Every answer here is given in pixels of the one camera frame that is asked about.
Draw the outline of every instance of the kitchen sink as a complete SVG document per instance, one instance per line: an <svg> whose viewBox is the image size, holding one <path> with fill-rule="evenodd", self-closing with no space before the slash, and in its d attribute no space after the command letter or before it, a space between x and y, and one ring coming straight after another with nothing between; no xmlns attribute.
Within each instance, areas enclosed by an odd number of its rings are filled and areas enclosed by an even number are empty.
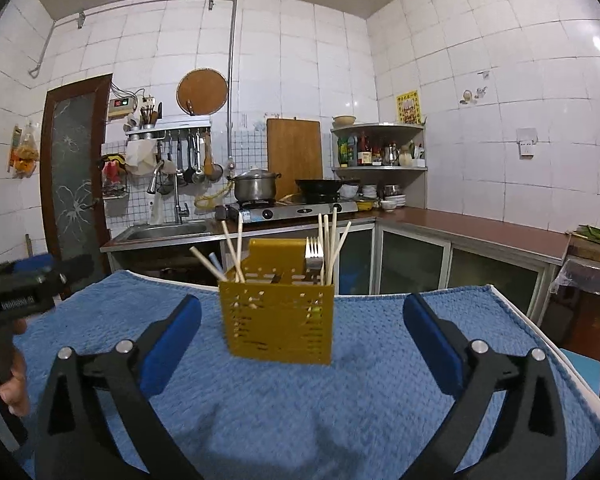
<svg viewBox="0 0 600 480"><path fill-rule="evenodd" d="M134 226L129 231L128 235L120 241L131 242L135 240L155 240L158 238L180 238L183 236L211 234L206 220L196 220L187 222L186 224L139 225Z"/></svg>

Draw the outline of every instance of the human hand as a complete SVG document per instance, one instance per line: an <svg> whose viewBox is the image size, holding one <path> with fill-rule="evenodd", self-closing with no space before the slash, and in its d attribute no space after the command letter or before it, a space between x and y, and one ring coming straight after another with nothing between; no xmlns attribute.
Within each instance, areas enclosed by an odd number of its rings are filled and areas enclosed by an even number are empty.
<svg viewBox="0 0 600 480"><path fill-rule="evenodd" d="M27 330L27 321L17 319L13 322L13 333L24 334ZM11 365L11 379L0 385L0 396L8 405L13 415L25 416L29 414L30 404L27 395L27 364L24 356L16 347L13 348L13 364Z"/></svg>

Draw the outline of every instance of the yellow utensil holder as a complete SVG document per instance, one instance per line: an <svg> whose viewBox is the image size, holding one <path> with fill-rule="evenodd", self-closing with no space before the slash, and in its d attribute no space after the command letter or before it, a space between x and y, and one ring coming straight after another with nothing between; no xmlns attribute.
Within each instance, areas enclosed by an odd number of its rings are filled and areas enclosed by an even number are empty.
<svg viewBox="0 0 600 480"><path fill-rule="evenodd" d="M331 363L334 286L304 282L305 240L251 239L246 283L219 283L227 346L238 357Z"/></svg>

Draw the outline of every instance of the pot lid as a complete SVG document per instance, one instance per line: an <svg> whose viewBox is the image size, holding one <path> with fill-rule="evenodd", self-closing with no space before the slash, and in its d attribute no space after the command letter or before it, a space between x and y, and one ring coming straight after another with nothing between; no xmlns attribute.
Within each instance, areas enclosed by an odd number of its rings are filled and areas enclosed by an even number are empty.
<svg viewBox="0 0 600 480"><path fill-rule="evenodd" d="M271 173L267 170L261 170L260 168L251 168L249 171L245 171L240 175L237 175L235 178L240 178L241 180L253 180L256 178L275 178L276 174Z"/></svg>

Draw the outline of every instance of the wooden door frame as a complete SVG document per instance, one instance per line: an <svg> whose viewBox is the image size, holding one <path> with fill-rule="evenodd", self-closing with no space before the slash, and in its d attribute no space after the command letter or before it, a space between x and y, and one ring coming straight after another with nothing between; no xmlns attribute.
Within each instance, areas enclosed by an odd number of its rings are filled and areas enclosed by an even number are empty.
<svg viewBox="0 0 600 480"><path fill-rule="evenodd" d="M110 240L110 234L104 215L102 179L96 163L100 158L100 150L104 142L111 78L112 74L92 77L55 88L46 93L45 111L42 117L42 138L40 140L40 199L42 202L42 223L45 229L46 246L49 253L58 260L62 258L58 242L58 229L56 227L51 175L54 110L59 102L66 99L85 94L95 94L93 113L91 115L91 194L94 200L97 200L96 205L93 207L94 227L98 243L102 247ZM100 264L105 274L111 273L109 259L104 253L100 254Z"/></svg>

